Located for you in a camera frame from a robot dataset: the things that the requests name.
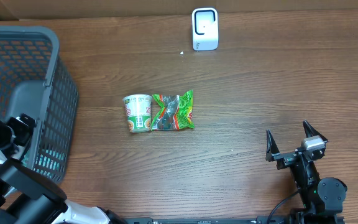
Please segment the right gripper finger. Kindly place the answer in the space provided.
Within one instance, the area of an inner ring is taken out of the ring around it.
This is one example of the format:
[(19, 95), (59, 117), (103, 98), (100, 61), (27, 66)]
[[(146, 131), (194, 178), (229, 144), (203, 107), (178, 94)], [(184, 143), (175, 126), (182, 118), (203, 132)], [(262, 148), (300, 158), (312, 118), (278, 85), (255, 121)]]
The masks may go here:
[(303, 128), (305, 130), (305, 134), (307, 138), (319, 136), (325, 143), (328, 142), (328, 139), (324, 137), (321, 133), (319, 133), (317, 130), (315, 130), (315, 128), (312, 127), (312, 125), (310, 125), (310, 123), (307, 120), (303, 121)]
[(269, 129), (266, 130), (266, 136), (267, 136), (267, 150), (266, 150), (265, 159), (269, 162), (272, 162), (275, 161), (276, 158), (280, 155), (280, 151)]

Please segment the green snack bag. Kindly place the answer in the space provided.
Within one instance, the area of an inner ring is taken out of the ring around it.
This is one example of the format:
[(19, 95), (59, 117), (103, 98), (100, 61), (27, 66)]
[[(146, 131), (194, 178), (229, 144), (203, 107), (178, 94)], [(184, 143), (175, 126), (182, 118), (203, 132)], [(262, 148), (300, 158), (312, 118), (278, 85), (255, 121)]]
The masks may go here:
[(177, 131), (194, 129), (193, 90), (184, 95), (152, 95), (160, 110), (152, 120), (153, 131)]

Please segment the instant noodle cup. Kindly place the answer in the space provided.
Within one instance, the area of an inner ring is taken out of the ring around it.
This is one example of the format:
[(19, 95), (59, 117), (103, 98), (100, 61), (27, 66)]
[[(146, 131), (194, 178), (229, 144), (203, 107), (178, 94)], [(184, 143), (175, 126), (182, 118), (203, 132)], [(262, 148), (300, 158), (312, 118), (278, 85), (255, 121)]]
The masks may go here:
[(143, 133), (151, 130), (152, 97), (136, 94), (124, 97), (124, 108), (131, 133)]

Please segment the teal snack packet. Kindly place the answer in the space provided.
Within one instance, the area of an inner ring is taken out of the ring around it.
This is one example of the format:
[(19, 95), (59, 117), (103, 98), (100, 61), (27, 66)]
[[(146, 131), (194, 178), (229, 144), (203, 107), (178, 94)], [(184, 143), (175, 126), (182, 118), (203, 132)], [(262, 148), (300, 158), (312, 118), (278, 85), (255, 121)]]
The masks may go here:
[(29, 152), (24, 155), (22, 163), (28, 168), (44, 175), (62, 175), (67, 163), (64, 152), (42, 149), (33, 162), (30, 161)]

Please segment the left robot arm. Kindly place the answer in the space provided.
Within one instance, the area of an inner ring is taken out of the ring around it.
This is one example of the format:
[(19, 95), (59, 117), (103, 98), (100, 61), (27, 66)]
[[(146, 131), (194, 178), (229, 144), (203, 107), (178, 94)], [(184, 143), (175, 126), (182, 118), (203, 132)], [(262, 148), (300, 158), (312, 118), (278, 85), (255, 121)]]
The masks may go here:
[(110, 210), (68, 200), (55, 182), (13, 158), (30, 144), (34, 128), (26, 114), (0, 120), (0, 223), (122, 223)]

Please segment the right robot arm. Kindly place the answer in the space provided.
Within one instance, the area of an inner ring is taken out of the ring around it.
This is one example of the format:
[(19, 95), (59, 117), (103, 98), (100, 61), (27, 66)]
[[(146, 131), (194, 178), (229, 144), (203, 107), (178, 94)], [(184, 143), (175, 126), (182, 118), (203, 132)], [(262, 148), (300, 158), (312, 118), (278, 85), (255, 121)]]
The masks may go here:
[[(289, 168), (296, 191), (279, 202), (264, 223), (344, 223), (338, 214), (343, 211), (347, 185), (334, 177), (321, 178), (314, 164), (325, 155), (328, 139), (303, 121), (306, 137), (294, 152), (280, 153), (271, 131), (266, 130), (267, 150), (265, 159), (276, 162), (277, 169)], [(299, 195), (303, 208), (293, 208), (285, 218), (274, 213), (284, 203)]]

